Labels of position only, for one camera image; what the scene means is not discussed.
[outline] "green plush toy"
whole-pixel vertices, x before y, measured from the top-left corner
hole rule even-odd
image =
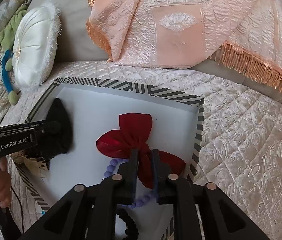
[[[8,25],[0,31],[0,46],[2,46],[2,50],[6,51],[13,47],[14,37],[16,36],[17,28],[22,20],[22,18],[26,14],[26,10],[20,10],[21,7],[16,11],[16,13],[12,16]]]
[[[8,25],[2,31],[0,31],[0,46],[2,47],[2,50],[5,52],[5,56],[2,60],[2,67],[4,68],[2,70],[2,76],[5,77],[3,78],[3,83],[9,93],[9,96],[8,96],[9,103],[14,106],[17,104],[19,97],[17,93],[12,90],[9,75],[7,73],[7,71],[11,71],[13,69],[12,58],[9,58],[11,56],[11,53],[9,52],[11,48],[13,47],[17,28],[22,18],[26,14],[26,8],[27,8],[26,5],[21,6],[12,16]]]

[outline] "black cable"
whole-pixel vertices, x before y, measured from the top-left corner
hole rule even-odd
[[[17,200],[18,200],[18,202],[19,202],[19,204],[20,204],[20,208],[21,208],[21,221],[22,221],[22,234],[24,234],[24,225],[23,225],[23,208],[22,208],[22,204],[21,204],[21,201],[20,201],[20,199],[19,199],[19,197],[18,197],[17,193],[14,191],[13,187],[11,187],[11,190],[13,191],[14,195],[16,195]]]
[[[127,211],[123,208],[117,209],[117,215],[125,222],[127,229],[124,231],[127,237],[123,240],[137,240],[139,231],[133,219],[128,215]]]

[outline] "red bow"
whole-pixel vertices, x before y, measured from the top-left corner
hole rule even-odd
[[[119,115],[120,130],[111,130],[97,140],[98,150],[111,158],[128,159],[132,149],[139,150],[138,177],[147,188],[153,188],[151,151],[146,141],[152,128],[149,114]],[[172,173],[181,174],[185,162],[179,157],[159,151],[160,160],[170,165]]]

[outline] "black and white stripes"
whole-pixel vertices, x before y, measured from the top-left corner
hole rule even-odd
[[[202,130],[203,130],[203,119],[204,119],[204,99],[196,95],[190,95],[181,91],[174,91],[168,88],[157,87],[153,85],[146,85],[136,82],[128,81],[118,81],[100,78],[86,78],[86,77],[59,77],[57,78],[46,92],[42,95],[39,101],[35,104],[34,108],[31,110],[26,122],[31,122],[33,117],[36,115],[38,109],[41,107],[42,103],[49,97],[51,92],[57,88],[60,84],[77,84],[77,85],[88,85],[95,87],[112,88],[118,90],[131,91],[140,94],[146,94],[154,97],[160,97],[168,100],[173,100],[179,103],[183,103],[190,106],[196,106],[198,108],[198,120],[195,134],[195,143],[193,147],[193,154],[187,173],[187,179],[190,182],[194,182],[196,175],[196,167],[199,163],[199,153],[201,150],[202,141]],[[42,210],[49,209],[49,206],[45,203],[44,199],[40,194],[34,189],[33,185],[30,183],[28,177],[25,175],[20,165],[17,165],[19,174],[22,180],[25,182],[31,195],[34,197]],[[161,240],[168,240],[171,234],[174,232],[173,228],[173,218],[166,228],[166,232],[161,237]]]
[[[22,179],[22,181],[25,183],[26,188],[30,192],[31,196],[34,198],[36,203],[41,207],[43,211],[47,211],[50,209],[50,206],[44,201],[44,199],[41,197],[41,195],[37,192],[37,190],[34,188],[33,184],[30,182],[28,176],[25,174],[25,171],[23,170],[22,166],[20,164],[15,163],[16,168],[18,170],[18,173]]]

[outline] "embroidered fan pattern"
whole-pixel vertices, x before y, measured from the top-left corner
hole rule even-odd
[[[197,23],[198,21],[193,15],[181,12],[168,14],[160,20],[160,25],[162,27],[176,33],[179,33],[180,31],[183,31]]]

